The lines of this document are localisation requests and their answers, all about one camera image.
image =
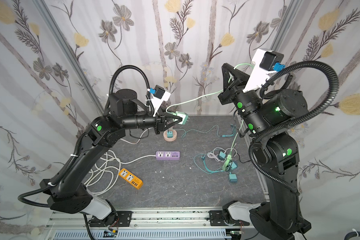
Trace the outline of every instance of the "gray tabletop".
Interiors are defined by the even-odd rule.
[[[232,116],[190,116],[186,125],[174,128],[197,129],[205,132],[218,124],[221,136],[232,133],[230,123],[233,123]],[[155,135],[151,129],[149,137],[142,139],[136,145],[119,140],[112,150],[122,162],[155,154],[159,150],[180,151],[180,160],[158,161],[155,157],[146,157],[131,164],[123,164],[121,168],[125,167],[140,178],[144,183],[143,186],[138,190],[126,180],[119,178],[114,187],[100,197],[110,200],[115,208],[212,207],[222,206],[232,200],[251,203],[263,202],[264,194],[251,162],[241,163],[237,156],[233,158],[238,165],[237,169],[232,170],[232,173],[236,174],[238,178],[237,184],[229,182],[228,172],[207,174],[193,162],[196,154],[207,153],[215,147],[224,149],[231,147],[233,137],[218,137],[216,130],[215,127],[206,134],[190,131],[183,138],[181,135],[184,131],[177,131],[177,139],[174,142],[167,142],[164,140],[163,134]],[[132,134],[135,136],[140,136],[141,133],[142,131],[139,129],[132,130]],[[136,142],[136,139],[129,136],[128,131],[127,137],[124,139]],[[245,146],[244,140],[238,137],[236,142],[235,149],[240,154],[241,161],[248,161],[248,148]],[[203,168],[200,156],[196,158],[196,162]],[[103,160],[99,160],[97,166],[101,166],[103,163]],[[215,170],[223,163],[206,157],[206,164],[209,169]],[[117,161],[111,161],[108,165],[119,166]],[[89,186],[89,190],[92,192],[104,190],[109,184],[110,178],[110,173],[104,173],[101,180]]]

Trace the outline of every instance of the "curtain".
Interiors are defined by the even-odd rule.
[[[53,177],[97,116],[33,3],[0,1],[0,239],[39,238],[52,211],[17,196]]]
[[[339,75],[340,90],[325,113],[289,130],[299,144],[301,211],[308,239],[342,239],[360,231],[360,1],[304,1],[279,52],[287,66],[317,60]],[[296,71],[290,88],[308,108],[328,89],[317,70]],[[284,77],[276,84],[284,84]]]
[[[221,65],[250,62],[256,48],[269,48],[289,2],[66,0],[47,4],[102,104],[116,69],[130,64],[145,72],[152,87],[158,84],[171,92],[164,103],[169,106],[221,90]],[[146,87],[137,72],[122,72],[115,85],[120,88],[133,89],[144,99]],[[232,106],[221,106],[217,95],[171,110],[228,114]]]

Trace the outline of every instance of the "orange power strip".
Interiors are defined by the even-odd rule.
[[[132,186],[134,186],[137,189],[140,189],[141,186],[143,185],[143,181],[140,180],[138,177],[136,177],[135,175],[133,175],[131,172],[129,172],[128,170],[126,170],[125,168],[123,168],[120,172],[119,172],[119,176],[124,178],[127,182],[129,182]]]

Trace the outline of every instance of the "purple power strip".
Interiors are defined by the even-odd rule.
[[[156,160],[180,160],[179,151],[157,151]]]

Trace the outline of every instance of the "power strip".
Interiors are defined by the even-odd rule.
[[[127,182],[129,182],[132,186],[137,189],[140,189],[143,185],[143,181],[136,177],[134,174],[123,168],[119,172],[119,176],[124,178]]]
[[[156,152],[156,160],[180,160],[179,151]]]

